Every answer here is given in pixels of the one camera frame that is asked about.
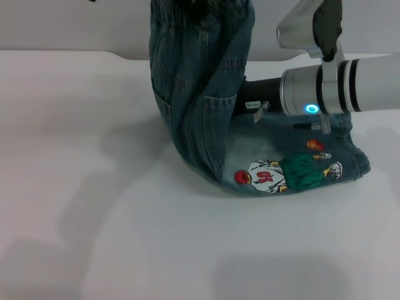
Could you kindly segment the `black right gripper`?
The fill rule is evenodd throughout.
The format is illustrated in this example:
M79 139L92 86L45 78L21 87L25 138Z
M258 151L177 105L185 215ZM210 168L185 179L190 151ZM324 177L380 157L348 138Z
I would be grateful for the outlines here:
M247 81L244 79L237 92L234 115L255 113L263 103L268 103L268 112L281 113L280 78Z

